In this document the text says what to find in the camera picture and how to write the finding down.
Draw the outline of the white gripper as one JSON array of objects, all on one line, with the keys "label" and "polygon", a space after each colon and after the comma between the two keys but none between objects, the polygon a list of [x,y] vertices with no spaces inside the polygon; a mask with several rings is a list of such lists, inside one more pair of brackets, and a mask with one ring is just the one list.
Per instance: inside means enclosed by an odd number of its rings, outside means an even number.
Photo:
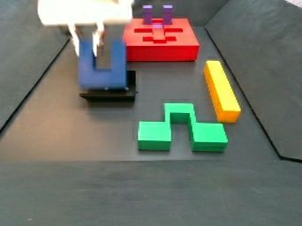
[{"label": "white gripper", "polygon": [[45,26],[67,25],[79,57],[76,25],[96,24],[94,54],[104,46],[104,24],[126,24],[132,19],[135,0],[37,0],[37,16]]}]

